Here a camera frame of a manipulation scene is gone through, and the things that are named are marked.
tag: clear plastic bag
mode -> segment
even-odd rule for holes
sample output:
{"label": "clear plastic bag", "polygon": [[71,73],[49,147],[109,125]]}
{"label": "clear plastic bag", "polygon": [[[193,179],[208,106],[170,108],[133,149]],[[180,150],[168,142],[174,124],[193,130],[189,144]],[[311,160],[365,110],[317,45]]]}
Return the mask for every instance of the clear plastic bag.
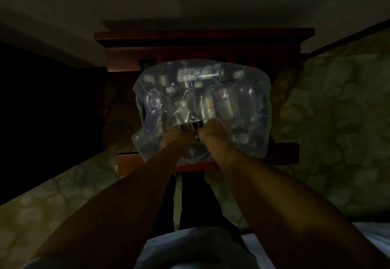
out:
{"label": "clear plastic bag", "polygon": [[[158,153],[172,125],[201,127],[217,117],[231,131],[234,147],[263,158],[271,130],[270,79],[261,70],[206,59],[163,62],[142,72],[133,90],[142,128],[133,142],[146,161]],[[214,161],[194,141],[178,166]]]}

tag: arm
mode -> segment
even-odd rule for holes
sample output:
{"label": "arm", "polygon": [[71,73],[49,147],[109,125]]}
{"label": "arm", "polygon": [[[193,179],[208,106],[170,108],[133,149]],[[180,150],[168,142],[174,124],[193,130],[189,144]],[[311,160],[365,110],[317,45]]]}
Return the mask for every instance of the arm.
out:
{"label": "arm", "polygon": [[221,123],[198,129],[276,268],[389,268],[333,205],[292,176],[232,147]]}
{"label": "arm", "polygon": [[171,127],[143,166],[96,194],[44,242],[33,258],[73,268],[133,268],[152,230],[169,178],[194,130]]}

